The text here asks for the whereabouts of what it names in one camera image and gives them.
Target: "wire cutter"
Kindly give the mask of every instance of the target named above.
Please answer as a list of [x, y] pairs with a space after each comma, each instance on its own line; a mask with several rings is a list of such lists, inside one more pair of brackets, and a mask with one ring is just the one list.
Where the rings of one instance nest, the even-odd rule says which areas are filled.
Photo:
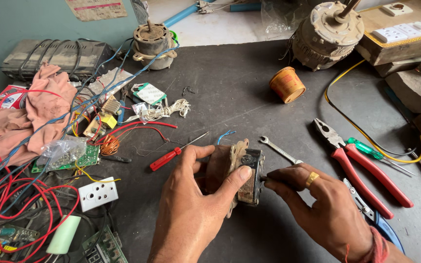
[[358, 207], [360, 213], [363, 214], [363, 218], [365, 218], [366, 222], [373, 227], [375, 227], [378, 232], [386, 238], [389, 242], [396, 245], [399, 250], [404, 253], [404, 248], [402, 247], [401, 241], [399, 237], [396, 235], [396, 232], [392, 229], [392, 227], [387, 223], [387, 221], [382, 217], [378, 210], [372, 211], [362, 200], [360, 195], [357, 193], [355, 188], [350, 184], [347, 178], [344, 178], [344, 183], [347, 185], [350, 194], [352, 194], [352, 198], [354, 199], [355, 204]]
[[355, 147], [355, 144], [345, 144], [344, 140], [335, 132], [335, 130], [329, 127], [326, 123], [322, 122], [318, 118], [313, 120], [316, 129], [321, 136], [326, 139], [335, 151], [331, 154], [331, 157], [336, 159], [344, 169], [347, 177], [352, 182], [354, 187], [360, 192], [360, 194], [370, 202], [381, 215], [386, 219], [392, 219], [394, 214], [366, 187], [360, 177], [354, 170], [347, 155], [352, 157], [355, 161], [360, 163], [368, 171], [370, 171], [387, 189], [388, 191], [399, 201], [399, 203], [406, 207], [413, 207], [412, 201], [389, 179], [389, 177], [375, 164], [373, 164], [368, 158], [361, 154]]

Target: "open-end spanner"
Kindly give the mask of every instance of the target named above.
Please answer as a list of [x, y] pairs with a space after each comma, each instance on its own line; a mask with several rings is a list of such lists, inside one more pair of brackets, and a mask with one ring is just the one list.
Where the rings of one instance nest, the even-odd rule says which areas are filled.
[[263, 138], [263, 140], [259, 140], [260, 142], [265, 143], [265, 144], [271, 146], [274, 150], [276, 150], [278, 153], [280, 153], [283, 157], [289, 159], [289, 161], [292, 162], [293, 164], [299, 164], [299, 163], [302, 163], [303, 162], [301, 160], [297, 160], [297, 159], [291, 157], [289, 154], [287, 154], [286, 152], [282, 151], [281, 148], [279, 148], [275, 144], [271, 143], [271, 141], [269, 141], [269, 138], [267, 138], [266, 136], [261, 136], [261, 138]]

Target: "teal wall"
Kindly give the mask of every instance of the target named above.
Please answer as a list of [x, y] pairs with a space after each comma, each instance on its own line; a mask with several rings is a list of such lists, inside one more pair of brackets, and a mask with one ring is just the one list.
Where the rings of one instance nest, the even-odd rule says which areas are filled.
[[[127, 17], [82, 22], [64, 0], [0, 0], [0, 65], [21, 39], [89, 38], [119, 47], [138, 21], [130, 0]], [[0, 92], [13, 80], [0, 70]]]

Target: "black workbench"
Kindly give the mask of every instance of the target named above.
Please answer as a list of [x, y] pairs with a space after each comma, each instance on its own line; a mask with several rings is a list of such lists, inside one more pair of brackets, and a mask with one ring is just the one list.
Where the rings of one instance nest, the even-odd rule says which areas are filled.
[[[324, 100], [323, 92], [332, 79], [359, 62], [362, 58], [352, 53], [330, 69], [312, 72], [298, 61], [290, 65], [307, 87], [294, 102], [284, 104], [268, 86], [269, 80], [287, 66], [287, 59], [279, 61], [284, 53], [285, 41], [183, 47], [177, 50], [170, 69], [144, 72], [133, 83], [149, 82], [166, 92], [171, 105], [185, 98], [191, 104], [186, 118], [173, 113], [160, 121], [175, 124], [178, 129], [155, 125], [165, 137], [186, 143], [206, 131], [209, 135], [195, 144], [216, 144], [228, 130], [236, 133], [225, 136], [221, 144], [236, 143], [248, 138], [250, 147], [266, 154], [264, 171], [290, 166], [267, 145], [258, 142], [260, 136], [269, 139], [291, 154], [335, 178], [345, 173], [337, 161], [330, 157], [331, 149], [315, 133], [312, 126], [318, 117], [347, 140], [366, 139]], [[125, 70], [135, 73], [142, 66], [130, 57]], [[190, 86], [195, 94], [187, 92]], [[411, 131], [405, 119], [396, 110], [383, 91], [386, 82], [368, 63], [340, 79], [330, 92], [331, 99], [346, 114], [368, 131], [381, 145], [396, 152], [418, 146], [418, 136]], [[157, 152], [147, 154], [162, 145], [160, 135], [151, 129], [134, 129], [122, 136], [118, 156], [132, 158], [129, 164], [102, 160], [100, 165], [87, 169], [103, 176], [121, 178], [116, 183], [119, 200], [112, 214], [117, 218], [123, 253], [130, 263], [143, 263], [149, 254], [158, 214], [163, 183], [177, 159], [152, 172], [148, 165], [178, 146], [168, 143]], [[374, 161], [397, 186], [414, 202], [413, 208], [403, 208], [368, 171], [352, 161], [359, 176], [372, 192], [394, 213], [389, 224], [396, 231], [406, 254], [421, 262], [421, 168], [417, 164], [406, 168], [417, 174], [408, 177], [389, 165]], [[81, 178], [76, 185], [85, 185]], [[307, 190], [300, 193], [312, 204], [314, 199]], [[336, 262], [316, 244], [295, 222], [289, 208], [271, 190], [263, 189], [259, 206], [238, 205], [230, 219], [225, 219], [217, 237], [203, 252], [199, 262]]]

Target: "left hand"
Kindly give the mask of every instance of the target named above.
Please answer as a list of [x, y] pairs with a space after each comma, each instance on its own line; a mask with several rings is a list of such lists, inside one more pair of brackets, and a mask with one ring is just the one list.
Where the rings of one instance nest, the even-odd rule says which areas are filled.
[[196, 161], [211, 155], [213, 145], [189, 145], [165, 182], [155, 224], [149, 263], [197, 262], [215, 238], [238, 189], [251, 176], [248, 166], [233, 171], [214, 194], [204, 196], [194, 174], [207, 163]]

